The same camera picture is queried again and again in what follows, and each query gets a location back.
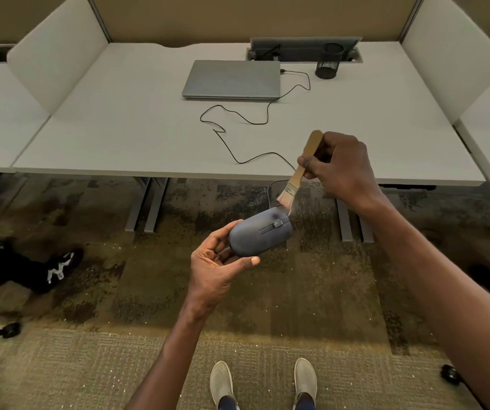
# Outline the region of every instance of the paintbrush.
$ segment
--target paintbrush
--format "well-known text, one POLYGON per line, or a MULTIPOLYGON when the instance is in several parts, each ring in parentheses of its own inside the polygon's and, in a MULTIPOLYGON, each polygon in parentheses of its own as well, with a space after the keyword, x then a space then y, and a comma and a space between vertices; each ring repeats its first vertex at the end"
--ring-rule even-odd
MULTIPOLYGON (((315 151, 317 151, 317 148, 319 147, 319 144, 321 143, 322 139, 323 139, 322 131, 315 130, 311 132, 302 156, 307 157, 315 154, 315 151)), ((285 207, 289 212, 291 211, 294 197, 296 196, 296 193, 300 188, 300 183, 302 182, 302 177, 305 171, 306 169, 304 167, 298 166, 298 168, 296 168, 296 172, 290 178, 289 182, 287 183, 281 195, 277 197, 277 201, 281 203, 281 205, 285 207)))

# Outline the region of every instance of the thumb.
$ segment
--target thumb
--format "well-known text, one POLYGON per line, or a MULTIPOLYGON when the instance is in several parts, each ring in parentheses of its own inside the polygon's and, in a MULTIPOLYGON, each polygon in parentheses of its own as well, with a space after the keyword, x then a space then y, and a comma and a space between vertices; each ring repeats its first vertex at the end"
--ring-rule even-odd
POLYGON ((245 269, 250 269, 259 263, 260 258, 258 256, 242 257, 235 262, 222 266, 222 269, 224 269, 224 272, 227 274, 228 279, 231 280, 245 269))
POLYGON ((319 180, 324 179, 326 166, 324 162, 319 161, 313 155, 298 157, 298 164, 306 169, 307 172, 315 175, 319 180))

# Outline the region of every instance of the hand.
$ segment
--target hand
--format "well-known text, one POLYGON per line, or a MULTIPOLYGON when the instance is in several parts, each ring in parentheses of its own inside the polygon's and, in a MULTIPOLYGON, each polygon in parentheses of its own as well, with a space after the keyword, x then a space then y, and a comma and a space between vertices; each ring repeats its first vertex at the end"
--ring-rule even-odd
POLYGON ((385 200, 368 160, 366 145, 351 135, 325 132, 315 156, 299 157, 304 177, 318 178, 325 193, 344 201, 358 214, 385 200))
POLYGON ((235 256, 228 246, 230 230, 241 221, 232 221, 212 232, 192 253, 186 303, 192 306, 196 317, 207 317, 228 291, 232 279, 260 263, 257 256, 235 256))

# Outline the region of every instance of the gray sneaker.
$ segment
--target gray sneaker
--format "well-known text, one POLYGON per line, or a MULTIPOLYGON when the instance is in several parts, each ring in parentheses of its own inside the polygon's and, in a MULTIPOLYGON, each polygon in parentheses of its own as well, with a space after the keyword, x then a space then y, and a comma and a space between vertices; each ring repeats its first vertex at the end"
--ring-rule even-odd
POLYGON ((305 358, 298 358, 294 365, 294 387, 296 388, 296 397, 294 398, 293 410, 296 408, 298 396, 302 393, 308 393, 315 404, 317 375, 311 363, 305 358))
POLYGON ((222 397, 230 396, 239 410, 237 400, 233 395, 232 373, 229 372, 228 365, 224 361, 219 361, 214 365, 211 370, 209 385, 214 404, 217 408, 222 397))

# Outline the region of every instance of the pants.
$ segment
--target pants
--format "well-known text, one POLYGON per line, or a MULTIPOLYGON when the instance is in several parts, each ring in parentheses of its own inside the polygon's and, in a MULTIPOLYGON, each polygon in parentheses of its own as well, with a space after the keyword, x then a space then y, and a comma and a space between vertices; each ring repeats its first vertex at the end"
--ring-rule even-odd
MULTIPOLYGON (((224 396, 218 403, 218 410, 237 410, 237 407, 230 396, 224 396)), ((296 403, 296 410, 315 410, 313 399, 309 394, 300 394, 296 403)))
POLYGON ((0 285, 9 280, 33 291, 42 291, 46 282, 47 268, 44 263, 0 246, 0 285))

